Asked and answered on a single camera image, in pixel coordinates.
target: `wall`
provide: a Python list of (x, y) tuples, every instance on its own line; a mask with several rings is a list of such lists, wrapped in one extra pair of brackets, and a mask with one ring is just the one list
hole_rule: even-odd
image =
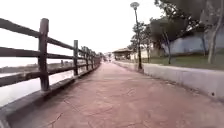
[[(224, 28), (222, 28), (216, 38), (216, 48), (224, 48)], [(183, 54), (183, 53), (192, 53), (192, 52), (203, 52), (203, 43), (200, 38), (202, 34), (197, 34), (195, 36), (179, 38), (171, 43), (171, 54)], [(206, 49), (208, 49), (209, 43), (205, 41)], [(166, 54), (168, 54), (168, 48), (164, 47)]]
[[(133, 63), (114, 62), (115, 64), (136, 70)], [(143, 64), (144, 74), (176, 82), (188, 88), (199, 90), (209, 96), (224, 101), (224, 72)]]

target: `paved walkway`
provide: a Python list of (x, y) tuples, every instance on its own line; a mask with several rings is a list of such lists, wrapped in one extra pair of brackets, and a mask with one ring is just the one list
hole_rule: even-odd
[(103, 64), (14, 128), (223, 128), (224, 106), (169, 82)]

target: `concrete curb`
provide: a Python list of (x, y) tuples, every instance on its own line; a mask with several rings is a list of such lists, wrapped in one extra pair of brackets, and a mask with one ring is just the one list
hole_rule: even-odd
[[(114, 61), (118, 66), (137, 71), (133, 63)], [(200, 91), (219, 101), (224, 101), (224, 72), (207, 69), (181, 68), (158, 64), (143, 64), (143, 73), (172, 81), (186, 88)]]

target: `white wall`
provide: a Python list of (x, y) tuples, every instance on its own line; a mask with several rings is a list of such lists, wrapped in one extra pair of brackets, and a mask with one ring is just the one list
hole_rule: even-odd
[[(208, 49), (208, 42), (205, 42), (206, 49)], [(224, 29), (221, 29), (216, 38), (216, 48), (224, 48)], [(191, 53), (203, 51), (203, 43), (200, 38), (200, 34), (197, 36), (179, 38), (171, 43), (171, 54)]]

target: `wooden fence post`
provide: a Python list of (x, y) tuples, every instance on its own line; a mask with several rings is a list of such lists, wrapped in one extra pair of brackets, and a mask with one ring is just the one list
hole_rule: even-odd
[(92, 66), (92, 69), (93, 69), (94, 68), (93, 67), (93, 59), (94, 59), (94, 56), (93, 56), (93, 51), (91, 50), (90, 52), (91, 52), (90, 53), (91, 54), (91, 66)]
[(39, 32), (41, 36), (39, 37), (39, 51), (40, 56), (38, 57), (38, 67), (41, 72), (40, 83), (41, 90), (49, 90), (49, 78), (47, 72), (47, 36), (49, 31), (49, 20), (41, 19)]
[(73, 65), (74, 65), (74, 76), (77, 76), (79, 73), (78, 73), (78, 40), (74, 40), (74, 51), (73, 51), (73, 56), (74, 56), (74, 59), (73, 59)]
[(88, 48), (87, 47), (85, 47), (85, 59), (86, 59), (86, 71), (88, 71), (89, 70), (89, 59), (88, 59)]

